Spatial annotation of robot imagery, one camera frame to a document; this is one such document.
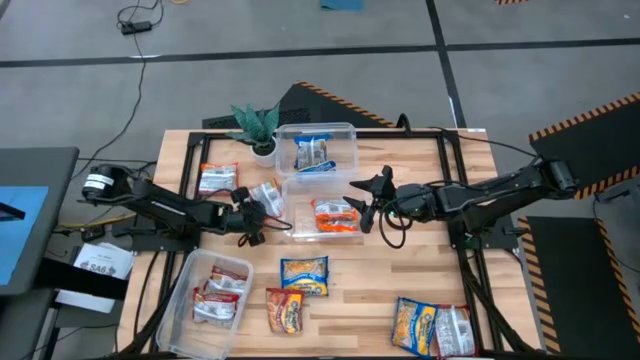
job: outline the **transparent plastic bin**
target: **transparent plastic bin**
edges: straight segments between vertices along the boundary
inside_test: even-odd
[[[355,173],[358,170],[356,128],[349,123],[290,124],[278,128],[276,133],[276,171],[283,177],[302,174],[294,168],[298,145],[297,136],[329,134],[327,160],[336,162],[336,172]]]
[[[357,214],[355,232],[323,232],[316,226],[315,209],[311,205],[314,199],[342,199],[348,196],[358,200],[371,200],[371,195],[349,185],[350,181],[362,177],[341,173],[316,173],[313,175],[292,176],[282,184],[282,197],[285,202],[284,221],[293,228],[285,231],[296,241],[316,241],[328,238],[362,236],[360,214]]]
[[[192,319],[193,288],[202,289],[206,279],[211,276],[211,268],[214,265],[247,277],[233,324],[229,329],[207,322],[196,323]],[[207,250],[194,250],[186,260],[158,327],[156,343],[160,349],[196,359],[225,359],[235,342],[252,281],[253,267],[247,261]]]

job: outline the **wooden table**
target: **wooden table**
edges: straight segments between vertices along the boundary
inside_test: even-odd
[[[462,131],[479,139],[487,137],[484,132]],[[187,130],[165,132],[154,177],[156,184],[178,192],[188,135]],[[487,143],[462,139],[461,147],[470,183],[496,176]],[[442,179],[434,140],[363,139],[358,141],[358,156],[362,179],[379,173],[385,164],[393,166],[396,185]],[[453,166],[452,156],[449,159]],[[237,142],[214,141],[209,161],[238,161],[240,185],[252,187],[274,177],[282,183],[273,169],[265,170],[255,165],[249,148]],[[194,161],[191,179],[196,178],[197,162]],[[193,194],[193,182],[195,180],[189,186],[189,194]],[[392,229],[389,233],[391,240],[397,242],[399,234],[393,234]],[[202,248],[246,259],[255,269],[252,290],[231,356],[408,356],[406,351],[391,346],[389,340],[398,296],[437,304],[465,303],[458,260],[449,246],[443,222],[414,224],[400,250],[383,242],[377,225],[362,237],[322,243],[297,243],[275,231],[266,234],[266,244],[255,248],[238,248],[239,234],[202,235]],[[305,300],[302,336],[272,335],[265,310],[265,288],[280,286],[280,259],[324,255],[329,256],[331,271],[329,297]],[[118,329],[121,347],[132,340],[136,307],[151,257],[150,253],[136,257]],[[539,347],[520,265],[502,250],[485,251],[485,257],[496,306],[528,344]],[[156,307],[164,259],[165,255],[161,254],[153,267],[142,301],[139,328]],[[176,261],[174,274],[179,264],[180,261]],[[479,303],[478,309],[484,345],[490,348],[486,314]]]

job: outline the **floor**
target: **floor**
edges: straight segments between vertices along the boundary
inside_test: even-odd
[[[135,1],[0,4],[0,144],[76,146],[91,156],[124,126],[136,99],[137,50],[116,29],[118,10]],[[486,128],[491,139],[524,148],[530,132],[640,83],[637,0],[365,0],[362,12],[322,11],[318,0],[191,0],[164,8],[162,23],[137,36],[142,53],[155,57],[138,113],[100,157],[156,159],[165,129],[199,128],[232,103],[269,107],[296,80],[387,119],[404,112],[414,127]],[[134,20],[159,15],[159,7],[139,10]],[[493,151],[500,172],[527,161]],[[76,202],[81,179],[69,187],[61,222],[104,211]],[[636,211],[626,199],[598,205],[616,253],[640,268]],[[591,199],[541,201],[514,216],[524,214],[591,217]],[[79,244],[54,236],[51,256]],[[623,272],[640,310],[640,277]],[[100,321],[117,322],[117,311],[110,316]],[[95,325],[90,315],[77,318]],[[113,329],[83,330],[61,341],[54,359],[101,356],[112,347]]]

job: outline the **green plant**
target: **green plant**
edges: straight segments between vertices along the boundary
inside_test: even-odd
[[[244,132],[229,132],[227,136],[243,144],[252,145],[258,155],[270,154],[275,148],[272,135],[278,127],[280,104],[277,104],[266,115],[264,109],[256,114],[250,104],[247,104],[246,111],[242,111],[234,105],[231,105],[231,110],[233,110],[233,116]]]

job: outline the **hazard tape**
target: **hazard tape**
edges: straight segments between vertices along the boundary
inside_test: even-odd
[[[613,269],[613,275],[616,277],[616,280],[618,281],[618,289],[620,289],[620,293],[622,295],[622,301],[624,302],[624,305],[627,307],[627,314],[629,314],[629,318],[631,319],[631,326],[636,332],[636,340],[638,340],[638,343],[640,343],[640,323],[638,323],[638,317],[636,315],[636,312],[633,310],[631,297],[629,296],[629,291],[627,290],[627,286],[624,284],[622,271],[620,271],[620,265],[618,264],[618,259],[616,258],[615,253],[613,251],[613,246],[611,245],[609,234],[607,233],[607,229],[604,227],[604,222],[602,220],[596,219],[596,222],[598,223],[600,236],[602,236],[602,240],[604,241],[604,244],[607,247],[607,255],[609,255],[609,262],[611,263],[611,268]]]
[[[529,2],[529,0],[496,0],[498,5],[520,4],[523,2]]]
[[[589,121],[593,118],[596,118],[602,114],[605,114],[611,110],[615,110],[618,108],[621,108],[623,106],[629,105],[631,103],[634,103],[636,101],[640,101],[640,92],[637,93],[633,93],[629,96],[625,96],[622,97],[618,100],[615,100],[613,102],[610,102],[606,105],[603,106],[599,106],[593,110],[589,110],[585,113],[582,113],[580,115],[574,116],[570,119],[564,120],[562,122],[559,122],[557,124],[553,124],[545,129],[542,129],[540,131],[536,131],[532,134],[529,134],[529,143],[533,143],[535,141],[538,141],[546,136],[550,136],[552,134],[555,134],[557,132],[563,131],[565,129],[568,129],[572,126],[578,125],[580,123],[583,123],[585,121]],[[611,187],[621,181],[627,180],[627,179],[631,179],[634,178],[636,175],[638,175],[638,173],[640,172],[640,167],[639,166],[633,166],[632,168],[626,169],[624,171],[619,172],[618,174],[612,175],[607,179],[598,181],[594,184],[586,184],[584,188],[578,190],[578,192],[575,195],[576,199],[583,199],[586,198],[589,195],[595,194],[595,193],[599,193],[604,191],[606,188]]]
[[[383,117],[380,117],[380,116],[378,116],[378,115],[376,115],[376,114],[374,114],[372,112],[369,112],[369,111],[367,111],[367,110],[365,110],[365,109],[363,109],[363,108],[361,108],[361,107],[359,107],[357,105],[354,105],[353,103],[351,103],[351,102],[349,102],[349,101],[347,101],[347,100],[345,100],[345,99],[343,99],[343,98],[341,98],[339,96],[336,96],[336,95],[334,95],[334,94],[332,94],[332,93],[330,93],[328,91],[325,91],[325,90],[323,90],[323,89],[321,89],[321,88],[319,88],[319,87],[317,87],[317,86],[315,86],[313,84],[310,84],[310,83],[305,82],[305,81],[296,81],[296,85],[304,86],[307,89],[309,89],[309,90],[311,90],[311,91],[313,91],[315,93],[318,93],[318,94],[328,98],[329,100],[335,101],[338,104],[343,105],[343,106],[345,106],[345,107],[347,107],[347,108],[349,108],[349,109],[351,109],[353,111],[359,112],[360,114],[362,114],[362,115],[364,115],[364,116],[366,116],[368,118],[371,118],[371,120],[375,120],[375,121],[379,122],[380,124],[386,125],[388,127],[395,127],[392,122],[387,121]]]
[[[536,246],[531,235],[531,227],[526,217],[518,218],[519,227],[528,229],[527,234],[522,235],[522,247],[524,249],[525,260],[527,262],[527,270],[531,279],[531,288],[533,289],[533,297],[536,302],[536,310],[540,319],[542,328],[542,336],[547,352],[551,354],[560,353],[560,343],[558,342],[558,334],[553,324],[553,316],[551,314],[551,306],[547,299],[547,292],[544,288],[542,280],[542,269],[536,254]]]

